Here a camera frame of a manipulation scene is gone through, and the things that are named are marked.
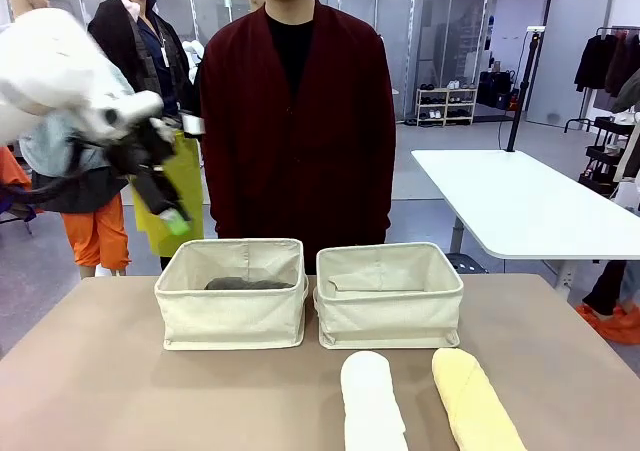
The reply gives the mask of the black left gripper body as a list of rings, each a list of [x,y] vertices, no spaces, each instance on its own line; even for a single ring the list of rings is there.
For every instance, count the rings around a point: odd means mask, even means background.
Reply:
[[[106,160],[123,175],[153,170],[175,155],[172,120],[150,118],[131,127],[130,133],[106,147]]]

